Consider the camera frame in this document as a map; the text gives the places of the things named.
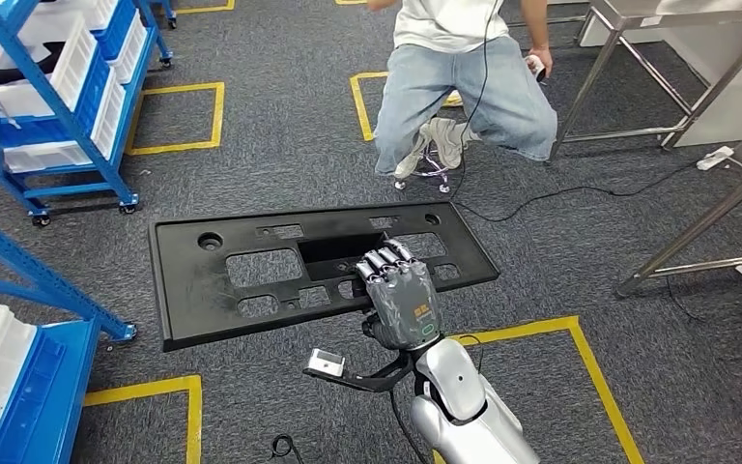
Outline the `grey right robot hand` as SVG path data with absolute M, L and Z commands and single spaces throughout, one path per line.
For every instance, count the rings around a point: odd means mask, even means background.
M 373 308 L 363 333 L 388 350 L 418 350 L 440 338 L 442 315 L 426 264 L 401 242 L 383 241 L 355 265 Z

